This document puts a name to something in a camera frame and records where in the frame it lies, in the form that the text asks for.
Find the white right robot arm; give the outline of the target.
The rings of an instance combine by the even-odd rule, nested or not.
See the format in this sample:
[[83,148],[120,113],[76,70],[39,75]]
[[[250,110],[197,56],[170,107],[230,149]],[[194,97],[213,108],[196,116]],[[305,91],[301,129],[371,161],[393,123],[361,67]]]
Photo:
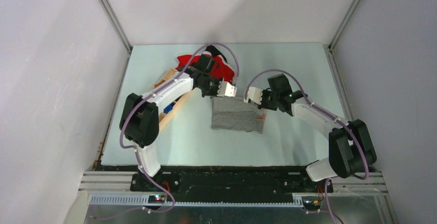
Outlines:
[[367,178],[377,155],[364,121],[336,116],[313,102],[302,89],[293,91],[284,74],[268,78],[268,84],[265,90],[250,88],[256,93],[254,101],[260,108],[279,110],[299,118],[328,141],[327,157],[307,165],[306,174],[299,179],[304,191],[315,191],[321,180],[327,178],[348,178],[358,172],[365,172]]

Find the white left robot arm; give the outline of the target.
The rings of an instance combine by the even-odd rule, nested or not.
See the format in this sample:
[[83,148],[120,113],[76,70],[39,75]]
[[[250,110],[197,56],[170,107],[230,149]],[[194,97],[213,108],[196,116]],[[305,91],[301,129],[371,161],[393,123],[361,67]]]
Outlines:
[[145,174],[143,185],[153,192],[161,189],[163,184],[163,177],[157,174],[161,164],[154,145],[160,131],[160,114],[193,89],[200,89],[202,96],[217,96],[223,82],[222,77],[212,74],[221,55],[202,53],[195,58],[197,61],[180,66],[168,80],[149,92],[143,95],[131,93],[124,104],[120,130],[133,142],[139,167]]

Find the grey striped underwear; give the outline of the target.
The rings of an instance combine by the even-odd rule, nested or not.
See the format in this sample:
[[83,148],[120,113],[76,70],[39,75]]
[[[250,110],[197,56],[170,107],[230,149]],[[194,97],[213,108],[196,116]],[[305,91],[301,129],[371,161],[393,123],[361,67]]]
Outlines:
[[263,133],[266,112],[241,96],[211,97],[211,129]]

